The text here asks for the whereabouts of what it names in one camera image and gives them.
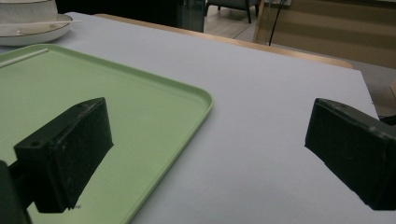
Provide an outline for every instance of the chair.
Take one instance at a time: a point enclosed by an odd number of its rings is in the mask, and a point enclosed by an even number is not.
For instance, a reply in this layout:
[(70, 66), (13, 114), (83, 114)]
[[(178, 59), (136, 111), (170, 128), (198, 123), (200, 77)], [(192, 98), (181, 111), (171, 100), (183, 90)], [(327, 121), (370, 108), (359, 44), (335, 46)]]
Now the chair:
[(245, 10), (247, 12), (248, 23), (251, 23), (250, 8), (256, 8), (256, 16), (259, 16), (259, 0), (207, 0), (205, 16), (207, 16), (207, 10), (210, 6), (218, 6), (218, 10), (221, 7), (229, 7), (233, 9)]

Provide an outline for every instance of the table surface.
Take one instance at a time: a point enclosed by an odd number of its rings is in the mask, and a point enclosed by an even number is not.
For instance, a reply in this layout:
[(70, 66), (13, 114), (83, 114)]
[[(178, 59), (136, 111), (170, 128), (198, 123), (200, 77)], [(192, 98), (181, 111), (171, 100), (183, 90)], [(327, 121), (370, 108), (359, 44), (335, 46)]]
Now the table surface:
[(67, 14), (83, 22), (54, 44), (200, 87), (214, 99), (132, 223), (395, 223), (395, 212), (371, 210), (304, 147), (316, 98), (376, 118), (360, 71)]

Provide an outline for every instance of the floor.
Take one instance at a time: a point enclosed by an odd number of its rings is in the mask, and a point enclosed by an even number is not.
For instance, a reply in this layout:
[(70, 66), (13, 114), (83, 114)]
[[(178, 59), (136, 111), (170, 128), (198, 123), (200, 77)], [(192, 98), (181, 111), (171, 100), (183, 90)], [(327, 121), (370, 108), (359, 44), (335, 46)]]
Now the floor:
[[(252, 42), (256, 29), (257, 17), (254, 7), (250, 9), (252, 23), (248, 23), (248, 16), (245, 11), (222, 7), (220, 11), (215, 6), (211, 6), (205, 17), (204, 33), (219, 35), (233, 39)], [(271, 45), (272, 47), (289, 49), (284, 46)], [(375, 109), (379, 117), (396, 115), (396, 97), (393, 94), (390, 84), (396, 80), (396, 69), (381, 67), (368, 63), (360, 63), (345, 60), (360, 70), (366, 82)]]

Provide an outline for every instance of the chair leg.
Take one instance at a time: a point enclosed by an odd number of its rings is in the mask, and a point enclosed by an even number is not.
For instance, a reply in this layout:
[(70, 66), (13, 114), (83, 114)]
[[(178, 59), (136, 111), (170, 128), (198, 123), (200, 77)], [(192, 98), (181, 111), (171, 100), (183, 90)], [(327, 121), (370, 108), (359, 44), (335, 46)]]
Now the chair leg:
[(209, 10), (210, 4), (206, 3), (206, 9), (205, 9), (205, 16), (207, 16), (207, 11)]
[(249, 8), (247, 8), (247, 19), (248, 19), (248, 23), (251, 23), (250, 10), (249, 10)]
[(254, 6), (254, 8), (256, 9), (256, 17), (259, 16), (259, 5)]

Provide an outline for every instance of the green tray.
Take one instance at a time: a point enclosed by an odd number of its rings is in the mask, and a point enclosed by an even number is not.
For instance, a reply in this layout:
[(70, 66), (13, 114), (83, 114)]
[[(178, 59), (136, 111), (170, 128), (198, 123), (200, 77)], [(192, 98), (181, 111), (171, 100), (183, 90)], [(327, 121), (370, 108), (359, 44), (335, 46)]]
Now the green tray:
[(105, 97), (114, 147), (75, 209), (34, 223), (129, 223), (213, 105), (202, 89), (55, 45), (0, 55), (0, 160), (71, 105)]

